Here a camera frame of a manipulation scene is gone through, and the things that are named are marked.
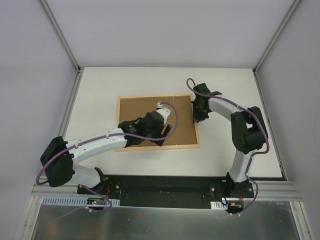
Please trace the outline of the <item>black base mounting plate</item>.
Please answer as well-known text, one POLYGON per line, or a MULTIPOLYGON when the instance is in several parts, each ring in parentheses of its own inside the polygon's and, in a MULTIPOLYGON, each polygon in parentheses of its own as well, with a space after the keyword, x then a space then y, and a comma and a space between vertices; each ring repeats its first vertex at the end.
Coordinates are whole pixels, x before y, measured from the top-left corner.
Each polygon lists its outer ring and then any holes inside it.
POLYGON ((212 202, 252 199, 253 186, 226 177, 105 175, 95 187, 77 188, 80 195, 96 192, 122 207, 209 209, 212 202))

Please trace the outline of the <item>aluminium front rail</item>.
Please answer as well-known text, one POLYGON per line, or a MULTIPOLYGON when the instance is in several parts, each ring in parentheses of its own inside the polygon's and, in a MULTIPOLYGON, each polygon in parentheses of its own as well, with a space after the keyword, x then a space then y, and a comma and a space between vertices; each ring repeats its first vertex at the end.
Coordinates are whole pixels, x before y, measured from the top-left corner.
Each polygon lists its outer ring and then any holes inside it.
POLYGON ((75 196, 77 195, 76 185, 63 185, 50 187, 48 184, 34 185, 31 191, 32 196, 75 196))

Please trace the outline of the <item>left aluminium corner post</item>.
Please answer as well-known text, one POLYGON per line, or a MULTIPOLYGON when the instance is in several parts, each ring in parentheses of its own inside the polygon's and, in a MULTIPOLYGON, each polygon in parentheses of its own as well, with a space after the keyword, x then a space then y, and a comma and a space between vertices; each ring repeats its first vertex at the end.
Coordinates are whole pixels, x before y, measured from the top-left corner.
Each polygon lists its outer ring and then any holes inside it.
POLYGON ((47 0, 38 0, 37 1, 42 9, 42 11, 44 12, 51 28, 53 29, 53 32, 56 36, 56 38, 58 39, 64 53, 66 54, 68 60, 70 61, 71 65, 73 66, 73 68, 75 69, 75 71, 77 73, 79 73, 81 71, 81 66, 79 65, 78 61, 75 58, 75 55, 73 54, 73 51, 70 47, 70 45, 68 44, 68 41, 48 3, 47 0))

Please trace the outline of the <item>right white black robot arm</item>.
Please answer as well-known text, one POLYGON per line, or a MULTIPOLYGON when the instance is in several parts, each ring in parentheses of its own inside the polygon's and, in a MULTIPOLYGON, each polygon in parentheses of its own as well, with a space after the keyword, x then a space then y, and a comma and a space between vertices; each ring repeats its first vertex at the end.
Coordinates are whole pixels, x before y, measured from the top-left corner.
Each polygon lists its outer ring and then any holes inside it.
POLYGON ((211 92, 205 83, 192 88, 195 99, 192 101, 193 121, 203 122, 209 113, 217 113, 231 124, 231 138, 236 148, 231 169, 226 174, 223 193, 238 197, 251 188, 248 180, 255 155, 266 154, 270 150, 269 137, 259 107, 242 107, 223 97, 219 91, 211 92))

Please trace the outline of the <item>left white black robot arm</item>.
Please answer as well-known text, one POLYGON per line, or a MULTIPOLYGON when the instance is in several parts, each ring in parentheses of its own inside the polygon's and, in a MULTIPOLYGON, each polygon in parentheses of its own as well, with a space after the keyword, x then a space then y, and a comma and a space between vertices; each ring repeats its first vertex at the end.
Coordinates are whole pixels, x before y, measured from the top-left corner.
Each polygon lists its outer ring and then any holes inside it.
POLYGON ((108 181, 99 167, 88 168, 80 163, 96 155, 117 149, 138 146, 150 141, 162 146, 172 126, 167 124, 171 111, 158 108, 144 117, 124 121, 106 133, 87 139, 66 141, 61 136, 51 140, 40 157, 45 183, 56 188, 67 183, 78 185, 79 194, 105 195, 108 181))

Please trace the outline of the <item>aluminium corner post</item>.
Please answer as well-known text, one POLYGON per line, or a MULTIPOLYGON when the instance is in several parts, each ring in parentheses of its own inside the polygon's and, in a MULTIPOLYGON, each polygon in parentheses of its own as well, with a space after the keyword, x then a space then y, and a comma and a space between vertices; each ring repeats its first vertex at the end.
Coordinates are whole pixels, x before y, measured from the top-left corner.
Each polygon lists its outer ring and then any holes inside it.
POLYGON ((302 0, 293 0, 290 4, 288 10, 286 11, 284 17, 280 21, 278 27, 276 28, 274 34, 272 35, 270 41, 268 42, 265 50, 263 51, 261 57, 259 58, 256 66, 252 69, 254 75, 256 75, 261 67, 263 66, 264 62, 266 61, 267 57, 270 55, 271 51, 275 47, 278 39, 282 35, 283 31, 285 30, 286 26, 289 24, 291 18, 294 16, 295 12, 299 8, 303 1, 302 0))
POLYGON ((48 3, 47 0, 38 0, 37 1, 42 9, 42 11, 44 12, 51 28, 53 29, 53 32, 56 36, 56 38, 58 39, 64 53, 66 54, 68 60, 70 61, 71 65, 73 66, 73 68, 75 69, 75 71, 77 73, 79 73, 81 71, 81 66, 79 65, 78 61, 75 58, 75 55, 73 54, 73 51, 70 47, 70 45, 68 44, 68 41, 48 3))

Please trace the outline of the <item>right aluminium corner post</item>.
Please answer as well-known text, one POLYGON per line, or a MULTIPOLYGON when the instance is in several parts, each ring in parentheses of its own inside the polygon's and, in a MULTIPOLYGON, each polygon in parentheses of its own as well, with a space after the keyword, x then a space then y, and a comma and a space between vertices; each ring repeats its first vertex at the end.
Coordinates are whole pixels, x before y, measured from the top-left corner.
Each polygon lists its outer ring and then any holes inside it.
POLYGON ((278 39, 282 35, 283 31, 285 30, 286 26, 289 24, 291 18, 294 16, 295 12, 299 8, 303 1, 302 0, 293 0, 290 4, 288 10, 286 11, 284 17, 280 21, 278 27, 276 28, 274 34, 272 35, 270 41, 268 42, 265 50, 263 51, 261 57, 259 58, 256 66, 252 69, 254 75, 256 75, 261 67, 263 66, 264 62, 266 61, 267 57, 270 55, 271 51, 275 47, 278 39))

